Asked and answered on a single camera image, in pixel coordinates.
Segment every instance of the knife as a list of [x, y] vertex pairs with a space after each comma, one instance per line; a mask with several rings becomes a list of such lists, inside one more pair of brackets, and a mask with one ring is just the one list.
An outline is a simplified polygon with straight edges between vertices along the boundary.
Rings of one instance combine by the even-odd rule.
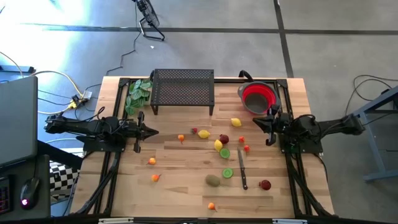
[[238, 156], [239, 156], [239, 165], [241, 166], [241, 175], [242, 175], [243, 189], [247, 190], [248, 189], [248, 185], [246, 184], [246, 174], [244, 173], [242, 152], [241, 152], [241, 150], [239, 148], [238, 148]]

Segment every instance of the yellow lemon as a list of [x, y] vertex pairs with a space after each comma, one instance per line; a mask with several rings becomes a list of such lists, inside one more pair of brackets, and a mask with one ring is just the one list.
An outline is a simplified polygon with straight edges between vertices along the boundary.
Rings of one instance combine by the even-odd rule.
[[210, 133], [209, 133], [208, 131], [206, 131], [206, 130], [200, 130], [200, 131], [198, 132], [198, 135], [199, 135], [199, 137], [201, 137], [201, 138], [207, 138], [207, 137], [210, 135]]
[[234, 127], [240, 127], [242, 126], [242, 122], [238, 118], [231, 118], [231, 123]]
[[214, 148], [217, 150], [217, 152], [219, 152], [223, 148], [223, 143], [221, 143], [221, 141], [217, 139], [214, 142]]

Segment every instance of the wooden table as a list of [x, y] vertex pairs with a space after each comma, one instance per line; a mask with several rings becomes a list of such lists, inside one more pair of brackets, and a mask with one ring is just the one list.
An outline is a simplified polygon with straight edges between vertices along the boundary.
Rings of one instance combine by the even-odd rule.
[[[96, 107], [98, 110], [105, 106], [101, 116], [112, 116], [119, 78], [103, 79]], [[287, 80], [294, 116], [310, 113], [303, 79]], [[278, 144], [266, 146], [267, 135], [251, 121], [253, 115], [244, 110], [236, 93], [238, 86], [215, 84], [213, 116], [209, 116], [208, 107], [162, 106], [157, 116], [150, 106], [142, 109], [145, 124], [159, 134], [142, 142], [140, 154], [132, 150], [135, 140], [128, 142], [119, 166], [112, 217], [294, 217], [285, 157]], [[124, 102], [123, 97], [119, 117], [123, 114]], [[230, 118], [241, 119], [243, 125], [232, 127]], [[207, 129], [211, 135], [200, 139], [190, 133], [192, 127]], [[185, 135], [183, 144], [177, 139], [178, 134]], [[220, 134], [229, 136], [231, 156], [228, 160], [222, 159], [213, 147]], [[236, 150], [239, 136], [244, 136], [251, 147], [251, 152], [243, 154], [248, 190], [242, 188], [239, 171]], [[81, 208], [98, 185], [103, 157], [103, 152], [95, 152], [84, 160], [72, 212]], [[146, 165], [150, 157], [156, 158], [156, 165]], [[311, 154], [302, 157], [309, 189], [326, 210], [333, 213], [321, 162]], [[222, 178], [221, 172], [226, 167], [234, 170], [230, 179]], [[151, 181], [152, 174], [162, 174], [157, 183]], [[208, 186], [205, 183], [208, 174], [221, 177], [221, 186]], [[264, 179], [272, 184], [268, 191], [258, 187]], [[104, 192], [102, 209], [108, 188]], [[304, 211], [302, 194], [300, 191], [298, 194]], [[215, 203], [218, 212], [207, 209], [210, 202]]]

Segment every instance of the lime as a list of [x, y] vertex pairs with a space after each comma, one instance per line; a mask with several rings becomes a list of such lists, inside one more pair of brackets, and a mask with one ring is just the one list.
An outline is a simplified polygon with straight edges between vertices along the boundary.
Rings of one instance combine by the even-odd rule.
[[225, 168], [223, 170], [223, 177], [224, 178], [231, 178], [234, 175], [234, 171], [231, 168]]
[[228, 159], [230, 154], [231, 154], [231, 153], [230, 153], [229, 150], [226, 149], [226, 148], [222, 148], [222, 149], [220, 150], [220, 156], [221, 156], [222, 158], [224, 158], [224, 159]]

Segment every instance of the concrete floor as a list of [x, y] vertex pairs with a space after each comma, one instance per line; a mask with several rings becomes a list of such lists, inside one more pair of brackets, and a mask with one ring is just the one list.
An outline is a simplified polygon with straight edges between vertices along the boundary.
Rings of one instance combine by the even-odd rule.
[[[272, 0], [153, 0], [161, 27], [277, 29]], [[396, 30], [398, 1], [394, 0], [280, 0], [286, 29]], [[70, 26], [135, 27], [134, 5], [118, 1], [8, 1], [0, 14], [0, 49], [19, 65], [69, 74], [81, 90], [101, 83], [106, 71], [119, 65], [120, 55], [132, 49], [136, 32], [43, 31], [21, 22]], [[124, 59], [124, 68], [109, 75], [149, 75], [155, 68], [212, 68], [216, 76], [236, 76], [241, 69], [254, 77], [286, 77], [279, 34], [165, 33], [165, 42], [138, 38], [137, 52]], [[312, 113], [318, 120], [343, 116], [353, 90], [352, 79], [361, 74], [398, 78], [398, 35], [287, 35], [294, 77], [305, 79]], [[0, 63], [9, 64], [0, 57]], [[0, 80], [17, 78], [0, 73]], [[75, 94], [58, 75], [39, 77], [39, 88], [60, 95]], [[382, 84], [364, 84], [360, 92], [374, 98]], [[98, 94], [99, 88], [92, 89]], [[56, 102], [66, 99], [39, 93]], [[94, 108], [95, 101], [88, 107]], [[349, 111], [365, 104], [355, 96]], [[42, 111], [62, 106], [39, 102]], [[78, 111], [80, 118], [92, 112]], [[66, 114], [74, 117], [73, 112]], [[42, 130], [38, 138], [70, 138]], [[366, 184], [362, 176], [376, 171], [366, 139], [336, 134], [323, 139], [324, 161], [337, 215], [346, 218], [398, 222], [398, 178]], [[78, 147], [78, 141], [55, 142], [57, 147]]]

